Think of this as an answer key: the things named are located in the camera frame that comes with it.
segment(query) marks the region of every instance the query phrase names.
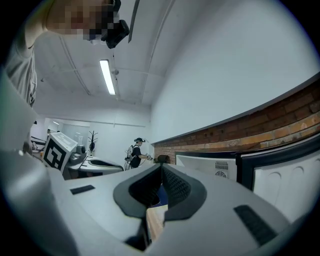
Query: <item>black fisheye border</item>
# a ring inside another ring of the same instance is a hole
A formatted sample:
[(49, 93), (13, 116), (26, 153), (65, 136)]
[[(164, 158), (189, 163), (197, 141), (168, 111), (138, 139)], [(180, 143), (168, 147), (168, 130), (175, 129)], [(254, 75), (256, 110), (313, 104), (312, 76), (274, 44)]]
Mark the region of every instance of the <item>black fisheye border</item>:
[[(2, 3), (1, 22), (1, 50), (0, 62), (6, 60), (11, 42), (18, 29), (21, 27), (27, 16), (40, 3), (40, 0), (9, 0)], [(319, 37), (319, 8), (317, 1), (311, 0), (280, 0), (284, 6), (300, 22), (310, 39), (312, 40), (317, 52), (320, 53)], [(26, 231), (20, 226), (16, 218), (12, 215), (8, 205), (1, 193), (1, 215), (2, 215), (2, 247), (3, 251), (10, 250), (10, 254), (22, 252), (33, 255), (46, 255), (27, 235)], [(292, 236), (287, 244), (276, 255), (289, 255), (294, 253), (313, 254), (319, 249), (317, 231), (319, 228), (320, 200), (310, 215), (306, 218), (302, 227)]]

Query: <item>ventilation grille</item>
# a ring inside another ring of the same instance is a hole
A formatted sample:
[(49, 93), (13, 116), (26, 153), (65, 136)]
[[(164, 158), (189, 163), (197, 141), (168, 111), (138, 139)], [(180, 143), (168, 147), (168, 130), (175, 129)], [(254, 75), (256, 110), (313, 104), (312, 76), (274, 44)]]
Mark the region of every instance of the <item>ventilation grille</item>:
[(224, 177), (224, 178), (227, 177), (227, 175), (226, 175), (223, 171), (217, 171), (217, 172), (215, 173), (215, 175), (216, 175), (216, 176), (220, 176), (220, 177)]
[(226, 161), (216, 161), (215, 162), (215, 168), (217, 170), (225, 170), (225, 171), (227, 171), (228, 170), (228, 162), (226, 162)]

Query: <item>qr code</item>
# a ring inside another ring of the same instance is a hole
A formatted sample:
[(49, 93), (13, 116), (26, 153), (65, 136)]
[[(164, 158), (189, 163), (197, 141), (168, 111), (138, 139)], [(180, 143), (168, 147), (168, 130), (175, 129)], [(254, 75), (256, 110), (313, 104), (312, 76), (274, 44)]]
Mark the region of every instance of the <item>qr code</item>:
[(46, 147), (43, 160), (49, 166), (61, 171), (66, 154), (67, 153), (60, 146), (58, 146), (53, 139), (50, 139), (48, 146)]

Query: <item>black t-shirt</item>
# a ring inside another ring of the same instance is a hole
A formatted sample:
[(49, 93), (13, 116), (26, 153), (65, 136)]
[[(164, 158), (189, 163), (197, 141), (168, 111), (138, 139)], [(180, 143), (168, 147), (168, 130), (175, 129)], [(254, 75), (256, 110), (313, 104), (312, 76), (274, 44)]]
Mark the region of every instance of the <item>black t-shirt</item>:
[(131, 154), (131, 156), (135, 156), (132, 161), (131, 161), (131, 166), (134, 167), (134, 168), (137, 168), (139, 165), (140, 165), (140, 162), (141, 162), (141, 159), (140, 159), (140, 156), (141, 155), (141, 151), (140, 151), (140, 147), (138, 146), (135, 146), (133, 148), (133, 152)]

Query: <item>fan vent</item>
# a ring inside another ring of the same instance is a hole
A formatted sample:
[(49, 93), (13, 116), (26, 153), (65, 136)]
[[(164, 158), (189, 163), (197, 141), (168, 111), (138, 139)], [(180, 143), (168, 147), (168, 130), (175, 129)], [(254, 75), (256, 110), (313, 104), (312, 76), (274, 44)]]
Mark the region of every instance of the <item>fan vent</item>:
[(215, 173), (215, 175), (216, 175), (216, 176), (220, 176), (220, 177), (224, 177), (224, 178), (227, 177), (226, 174), (225, 174), (223, 171), (217, 171), (217, 172)]
[(215, 162), (215, 168), (218, 170), (228, 170), (228, 162), (226, 161), (216, 161)]

